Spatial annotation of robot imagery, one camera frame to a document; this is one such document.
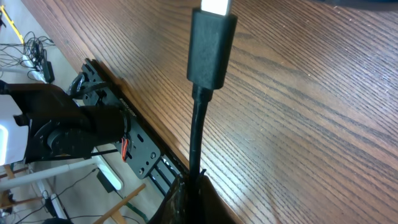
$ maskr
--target white pole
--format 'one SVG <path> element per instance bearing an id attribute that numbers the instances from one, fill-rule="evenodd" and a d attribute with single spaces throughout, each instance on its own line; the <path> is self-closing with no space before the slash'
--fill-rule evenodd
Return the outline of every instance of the white pole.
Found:
<path id="1" fill-rule="evenodd" d="M 43 170 L 40 172 L 35 172 L 33 174 L 28 174 L 28 175 L 25 175 L 22 177 L 17 177 L 17 178 L 11 179 L 11 180 L 2 181 L 2 182 L 0 182 L 0 191 L 12 189 L 14 187 L 18 187 L 18 186 L 24 185 L 24 184 L 30 184 L 31 182 L 36 181 L 36 180 L 46 179 L 49 177 L 53 177 L 55 175 L 66 173 L 73 169 L 78 169 L 78 168 L 89 166 L 92 164 L 96 164 L 96 160 L 93 158 L 87 159 L 84 161 L 80 161 L 80 162 L 76 162 L 73 164 L 67 164 L 67 165 L 63 165 L 63 166 L 59 166 L 59 167 L 54 167 L 54 168 Z"/>

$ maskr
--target gray floor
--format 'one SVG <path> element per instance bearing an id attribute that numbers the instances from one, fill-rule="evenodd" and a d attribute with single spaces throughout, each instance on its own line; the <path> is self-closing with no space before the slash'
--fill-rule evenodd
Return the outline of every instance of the gray floor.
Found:
<path id="1" fill-rule="evenodd" d="M 29 31 L 33 31 L 36 37 L 41 35 L 47 36 L 41 26 L 33 18 L 32 14 L 26 9 L 23 3 L 21 3 L 21 0 L 2 0 L 2 3 L 5 5 L 7 13 L 10 15 L 11 19 L 14 20 L 15 25 L 22 35 L 25 35 Z M 11 27 L 7 26 L 6 29 L 4 27 L 1 28 L 0 43 L 19 43 L 19 40 Z M 17 52 L 10 52 L 10 54 L 17 56 Z M 77 76 L 76 71 L 72 69 L 66 58 L 56 47 L 47 48 L 47 58 L 52 62 L 55 74 L 55 81 L 53 84 L 58 85 L 62 89 L 66 90 L 71 81 Z M 34 82 L 24 74 L 9 72 L 5 72 L 1 79 L 8 83 Z M 130 167 L 121 161 L 119 153 L 105 155 L 104 158 L 124 182 L 124 188 L 120 191 L 122 196 L 126 196 L 135 188 L 140 186 L 143 182 L 147 184 L 147 187 L 137 197 L 134 197 L 130 203 L 144 212 L 148 218 L 153 216 L 157 210 L 157 207 L 162 201 L 162 197 L 159 195 L 158 191 L 154 189 L 149 180 L 139 180 Z M 65 163 L 66 162 L 38 162 L 33 165 L 33 169 L 35 171 L 39 171 Z M 61 192 L 64 188 L 70 186 L 76 180 L 84 177 L 93 168 L 94 167 L 85 167 L 48 179 L 51 188 L 48 189 L 48 191 L 55 193 Z M 88 176 L 86 179 L 82 180 L 73 188 L 67 190 L 63 195 L 60 196 L 66 211 L 71 217 L 82 215 L 102 215 L 121 200 L 116 193 L 111 192 L 108 194 L 105 191 L 100 182 L 97 180 L 96 173 L 97 172 L 90 174 L 90 176 Z M 12 189 L 12 192 L 17 200 L 24 200 L 42 194 L 36 184 L 14 188 Z M 7 217 L 6 223 L 16 223 L 18 220 L 25 217 L 30 212 L 33 212 L 35 209 L 40 208 L 41 206 L 42 204 L 40 201 L 29 203 L 27 205 L 16 206 L 14 210 L 17 211 L 17 214 Z M 139 223 L 144 223 L 143 219 L 141 219 L 127 207 L 120 209 L 120 212 L 122 215 L 136 219 Z M 24 221 L 31 222 L 49 217 L 50 215 L 44 209 L 42 209 L 30 215 Z M 93 223 L 97 218 L 98 217 L 81 217 L 73 219 L 73 222 L 76 224 Z M 136 223 L 134 220 L 127 219 L 126 221 L 127 223 Z M 105 223 L 114 222 L 111 219 L 108 219 Z"/>

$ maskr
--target wooden table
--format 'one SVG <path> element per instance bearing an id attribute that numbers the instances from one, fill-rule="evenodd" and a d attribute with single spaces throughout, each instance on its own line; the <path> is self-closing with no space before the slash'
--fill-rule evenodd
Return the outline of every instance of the wooden table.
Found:
<path id="1" fill-rule="evenodd" d="M 199 1 L 25 0 L 78 72 L 96 58 L 187 165 Z M 398 14 L 235 0 L 202 168 L 244 223 L 398 222 Z"/>

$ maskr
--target yellow cable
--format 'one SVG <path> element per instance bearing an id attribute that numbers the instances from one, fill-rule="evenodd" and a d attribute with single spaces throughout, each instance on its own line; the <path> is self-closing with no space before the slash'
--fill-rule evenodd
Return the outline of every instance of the yellow cable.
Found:
<path id="1" fill-rule="evenodd" d="M 1 12 L 4 14 L 4 16 L 6 17 L 8 23 L 10 24 L 10 26 L 12 27 L 12 29 L 14 30 L 14 32 L 17 34 L 19 40 L 21 41 L 21 44 L 24 44 L 24 37 L 19 33 L 19 31 L 17 30 L 17 28 L 14 25 L 14 21 L 12 21 L 10 19 L 10 17 L 8 16 L 8 14 L 6 13 L 6 10 L 4 9 L 4 5 L 1 6 Z"/>

